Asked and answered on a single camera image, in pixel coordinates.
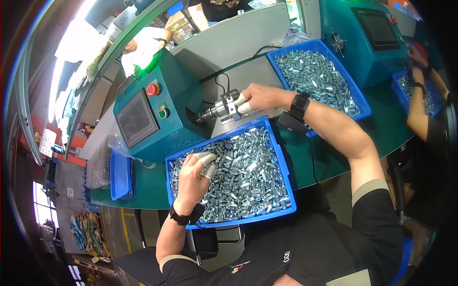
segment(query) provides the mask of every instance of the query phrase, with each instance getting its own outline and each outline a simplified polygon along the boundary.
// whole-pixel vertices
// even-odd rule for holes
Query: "pile of metal parts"
[[[186,156],[204,151],[216,155],[217,169],[200,202],[205,211],[198,224],[259,216],[291,206],[277,156],[264,127],[193,149],[175,162],[169,162],[170,186],[175,199]]]
[[[402,76],[398,78],[398,83],[401,86],[402,90],[407,94],[407,98],[412,98],[412,93],[414,92],[414,85],[410,80],[409,75]],[[432,101],[431,92],[425,87],[426,94],[423,98],[423,103],[425,104],[425,113],[428,116],[431,116],[436,108],[434,102]]]
[[[361,113],[344,78],[321,53],[296,50],[276,56],[274,60],[290,90],[308,93],[311,99],[334,107],[350,117]]]

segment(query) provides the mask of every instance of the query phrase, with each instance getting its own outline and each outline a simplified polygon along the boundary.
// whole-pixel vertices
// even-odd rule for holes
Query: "metal frame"
[[[16,87],[16,103],[17,114],[19,117],[19,124],[21,125],[24,137],[32,153],[33,159],[38,165],[43,165],[41,154],[38,150],[37,142],[35,141],[35,133],[33,131],[32,120],[30,117],[30,107],[28,98],[28,71],[30,64],[30,54],[32,52],[33,39],[35,32],[33,32],[30,40],[27,43],[25,53],[22,54],[19,62],[19,68],[16,73],[15,87]]]
[[[64,158],[67,159],[70,154],[70,146],[75,136],[76,128],[75,126],[81,120],[81,116],[86,108],[87,103],[89,102],[92,94],[97,88],[98,83],[104,76],[104,74],[111,67],[111,63],[115,61],[119,55],[122,53],[124,47],[138,34],[149,22],[154,18],[159,16],[167,8],[171,7],[173,4],[177,3],[178,0],[156,0],[145,10],[143,10],[135,20],[119,35],[119,37],[113,42],[111,47],[108,49],[106,54],[102,57],[98,64],[98,72],[94,80],[87,84],[87,86],[82,90],[80,96],[80,106],[78,107],[73,119],[70,124],[70,134],[68,135],[67,148],[65,149]]]

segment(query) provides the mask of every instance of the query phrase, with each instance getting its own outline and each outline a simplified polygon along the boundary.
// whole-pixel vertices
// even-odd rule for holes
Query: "teal machine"
[[[403,70],[409,58],[388,9],[370,0],[320,0],[321,38],[361,88]]]
[[[163,162],[165,157],[206,140],[193,123],[204,109],[202,86],[166,49],[120,86],[113,113],[133,157]]]

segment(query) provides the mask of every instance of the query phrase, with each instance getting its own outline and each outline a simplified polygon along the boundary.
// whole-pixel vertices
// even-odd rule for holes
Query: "window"
[[[57,212],[54,203],[47,197],[43,185],[33,182],[33,202],[35,207],[35,219],[40,225],[46,220],[53,221],[56,228],[59,227],[57,222]]]
[[[73,276],[73,279],[75,280],[77,286],[86,286],[86,284],[80,276],[80,270],[78,269],[78,266],[69,265],[68,269],[70,270],[70,273]]]

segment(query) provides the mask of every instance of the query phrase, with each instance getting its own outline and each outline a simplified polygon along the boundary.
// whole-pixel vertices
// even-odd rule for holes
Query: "sticker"
[[[73,189],[67,188],[67,198],[73,199]]]

